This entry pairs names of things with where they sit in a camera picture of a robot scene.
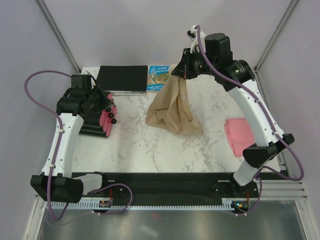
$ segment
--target white wall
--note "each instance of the white wall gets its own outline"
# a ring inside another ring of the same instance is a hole
[[[0,7],[0,239],[22,239],[48,156],[55,118],[35,106],[24,92],[33,72],[73,73],[33,0],[2,0]],[[43,74],[30,81],[31,94],[51,108],[70,85],[66,77]]]
[[[174,64],[200,24],[256,64],[290,0],[45,0],[81,67]]]
[[[293,133],[320,226],[320,1],[300,1],[260,71],[276,120]],[[290,158],[289,165],[294,163]]]

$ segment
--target book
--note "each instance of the book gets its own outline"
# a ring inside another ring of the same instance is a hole
[[[159,92],[169,77],[170,66],[150,66],[146,90],[147,92]]]
[[[148,66],[101,66],[96,79],[103,91],[113,96],[146,94]]]

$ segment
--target marble tabletop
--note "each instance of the marble tabletop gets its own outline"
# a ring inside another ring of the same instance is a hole
[[[82,73],[98,76],[99,67]],[[72,162],[73,172],[235,172],[243,158],[235,157],[225,135],[227,118],[243,114],[212,76],[187,80],[190,109],[204,129],[201,136],[174,135],[145,124],[156,93],[114,96],[117,124],[109,138],[79,135]],[[268,166],[280,170],[277,158]]]

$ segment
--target beige cloth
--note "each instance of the beige cloth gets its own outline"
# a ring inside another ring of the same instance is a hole
[[[145,123],[174,134],[202,135],[204,130],[189,106],[186,80],[169,73],[167,82],[149,106]]]

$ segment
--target pink cloth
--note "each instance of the pink cloth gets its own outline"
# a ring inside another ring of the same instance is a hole
[[[227,118],[224,132],[237,158],[242,157],[243,150],[255,143],[254,135],[245,118]]]

